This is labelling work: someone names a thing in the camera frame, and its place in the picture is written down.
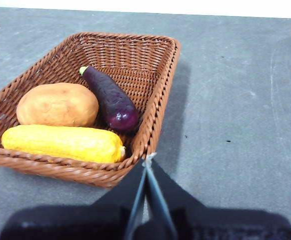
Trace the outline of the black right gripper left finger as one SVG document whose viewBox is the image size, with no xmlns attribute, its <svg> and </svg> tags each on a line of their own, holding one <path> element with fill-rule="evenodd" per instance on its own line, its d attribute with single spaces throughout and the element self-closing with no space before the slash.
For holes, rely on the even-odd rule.
<svg viewBox="0 0 291 240">
<path fill-rule="evenodd" d="M 139 161 L 90 205 L 42 205 L 15 212 L 1 240 L 132 240 L 141 219 L 145 166 Z"/>
</svg>

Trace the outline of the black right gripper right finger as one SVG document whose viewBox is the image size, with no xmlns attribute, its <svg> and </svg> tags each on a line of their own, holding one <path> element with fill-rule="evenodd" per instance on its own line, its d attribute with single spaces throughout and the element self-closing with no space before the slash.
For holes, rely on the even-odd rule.
<svg viewBox="0 0 291 240">
<path fill-rule="evenodd" d="M 291 240 L 291 224 L 265 210 L 208 207 L 146 161 L 152 215 L 173 240 Z"/>
</svg>

